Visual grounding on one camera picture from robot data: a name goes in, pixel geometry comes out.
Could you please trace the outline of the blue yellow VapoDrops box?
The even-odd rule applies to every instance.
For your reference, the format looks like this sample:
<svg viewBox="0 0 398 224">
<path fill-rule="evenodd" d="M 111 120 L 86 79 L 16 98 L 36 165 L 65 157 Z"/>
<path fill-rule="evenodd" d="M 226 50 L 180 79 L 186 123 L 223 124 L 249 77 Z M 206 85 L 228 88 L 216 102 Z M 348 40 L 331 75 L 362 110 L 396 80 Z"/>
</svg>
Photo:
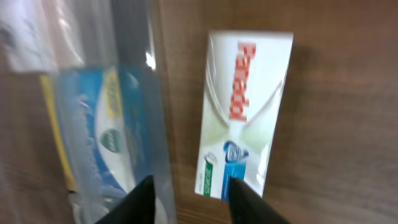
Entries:
<svg viewBox="0 0 398 224">
<path fill-rule="evenodd" d="M 40 77 L 68 190 L 123 198 L 152 172 L 140 80 L 134 67 Z"/>
</svg>

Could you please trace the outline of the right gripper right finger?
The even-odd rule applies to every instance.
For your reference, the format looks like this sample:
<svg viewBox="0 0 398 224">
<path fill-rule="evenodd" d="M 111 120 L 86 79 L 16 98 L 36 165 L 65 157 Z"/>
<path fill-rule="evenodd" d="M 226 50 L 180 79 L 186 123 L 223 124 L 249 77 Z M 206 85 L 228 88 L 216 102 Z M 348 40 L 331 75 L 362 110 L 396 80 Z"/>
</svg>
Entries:
<svg viewBox="0 0 398 224">
<path fill-rule="evenodd" d="M 289 224 L 242 179 L 230 178 L 229 209 L 233 224 Z"/>
</svg>

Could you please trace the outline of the Hansaplast plaster box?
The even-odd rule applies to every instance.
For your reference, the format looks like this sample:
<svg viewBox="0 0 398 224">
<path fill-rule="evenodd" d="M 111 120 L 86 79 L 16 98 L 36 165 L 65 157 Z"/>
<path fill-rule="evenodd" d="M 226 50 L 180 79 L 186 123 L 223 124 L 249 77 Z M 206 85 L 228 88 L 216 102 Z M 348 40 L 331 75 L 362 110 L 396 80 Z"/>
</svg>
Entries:
<svg viewBox="0 0 398 224">
<path fill-rule="evenodd" d="M 85 64 L 74 1 L 1 0 L 1 38 L 15 72 Z"/>
</svg>

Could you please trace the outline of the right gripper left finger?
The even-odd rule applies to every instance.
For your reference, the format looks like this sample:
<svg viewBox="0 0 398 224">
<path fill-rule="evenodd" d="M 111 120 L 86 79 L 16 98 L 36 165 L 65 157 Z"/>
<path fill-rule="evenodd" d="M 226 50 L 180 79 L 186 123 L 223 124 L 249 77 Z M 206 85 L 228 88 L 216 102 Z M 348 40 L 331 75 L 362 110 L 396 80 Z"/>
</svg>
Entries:
<svg viewBox="0 0 398 224">
<path fill-rule="evenodd" d="M 145 177 L 123 200 L 95 224 L 154 224 L 155 187 L 152 175 Z"/>
</svg>

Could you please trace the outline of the white Panadol box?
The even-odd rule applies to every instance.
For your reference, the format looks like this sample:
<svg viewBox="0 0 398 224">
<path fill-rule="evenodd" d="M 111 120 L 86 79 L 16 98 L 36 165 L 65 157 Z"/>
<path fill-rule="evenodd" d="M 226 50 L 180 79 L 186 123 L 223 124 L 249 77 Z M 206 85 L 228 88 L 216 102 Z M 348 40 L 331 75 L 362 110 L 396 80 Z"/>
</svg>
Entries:
<svg viewBox="0 0 398 224">
<path fill-rule="evenodd" d="M 291 32 L 210 32 L 195 192 L 229 198 L 231 179 L 262 195 L 289 67 Z"/>
</svg>

